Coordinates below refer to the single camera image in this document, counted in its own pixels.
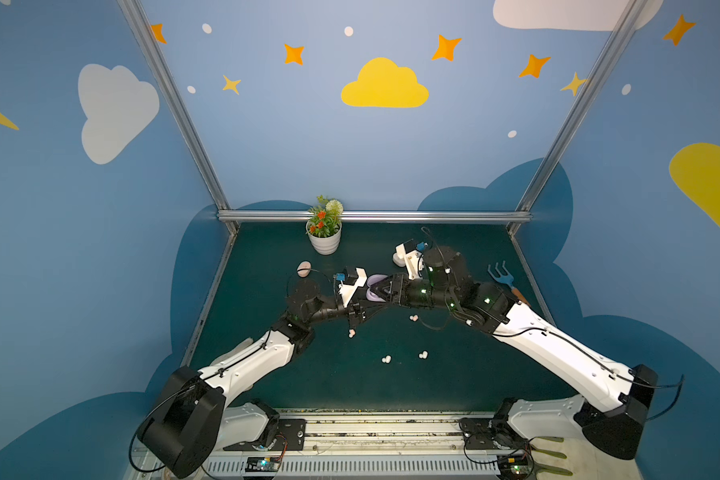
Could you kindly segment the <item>purple earbud charging case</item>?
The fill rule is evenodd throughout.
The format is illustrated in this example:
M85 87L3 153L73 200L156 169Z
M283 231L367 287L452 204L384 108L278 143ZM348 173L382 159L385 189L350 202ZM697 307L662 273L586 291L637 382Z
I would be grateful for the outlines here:
M374 274L367 279L366 299L372 302L389 302L391 298L390 275Z

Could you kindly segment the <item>white earbud charging case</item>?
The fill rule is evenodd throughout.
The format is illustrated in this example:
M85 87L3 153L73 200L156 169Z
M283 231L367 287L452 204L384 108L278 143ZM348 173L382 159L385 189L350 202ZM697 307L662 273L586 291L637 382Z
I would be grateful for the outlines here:
M404 268L406 266L404 258L397 253L393 254L392 260L398 267Z

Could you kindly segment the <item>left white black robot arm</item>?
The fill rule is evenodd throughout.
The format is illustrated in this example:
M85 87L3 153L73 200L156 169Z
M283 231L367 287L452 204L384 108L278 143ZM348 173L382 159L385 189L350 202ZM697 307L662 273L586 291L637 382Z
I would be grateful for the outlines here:
M219 448L269 445L278 413L261 402L235 407L233 401L297 358L313 341L314 325L346 318L356 328L368 319L370 308L384 307L386 299L373 289L383 279L377 274L354 283L342 281L330 295L309 279L299 281L287 298L287 309L260 339L241 342L200 370L174 371L131 440L143 444L180 479Z

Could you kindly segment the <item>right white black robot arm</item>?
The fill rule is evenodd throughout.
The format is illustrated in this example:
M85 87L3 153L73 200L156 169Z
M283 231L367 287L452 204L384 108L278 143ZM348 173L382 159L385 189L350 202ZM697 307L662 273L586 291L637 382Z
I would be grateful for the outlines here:
M420 254L408 261L405 272L378 279L369 288L406 308L443 308L575 389L568 399L517 399L503 405L499 425L510 435L584 439L614 458L635 458L658 387L658 375L648 366L609 359L547 322L505 285L474 280L464 257L449 247Z

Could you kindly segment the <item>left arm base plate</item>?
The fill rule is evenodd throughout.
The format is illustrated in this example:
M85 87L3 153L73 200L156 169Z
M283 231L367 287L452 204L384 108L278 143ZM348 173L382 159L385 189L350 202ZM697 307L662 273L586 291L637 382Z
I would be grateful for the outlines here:
M302 451L306 439L305 419L281 419L276 425L267 426L262 435L253 442L238 442L223 447L224 451L288 452Z

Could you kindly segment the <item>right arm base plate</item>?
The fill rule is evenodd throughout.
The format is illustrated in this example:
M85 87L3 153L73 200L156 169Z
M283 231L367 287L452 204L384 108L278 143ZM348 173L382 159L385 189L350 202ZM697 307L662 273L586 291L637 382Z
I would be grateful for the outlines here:
M458 425L469 450L509 450L519 445L518 436L502 419L463 417Z

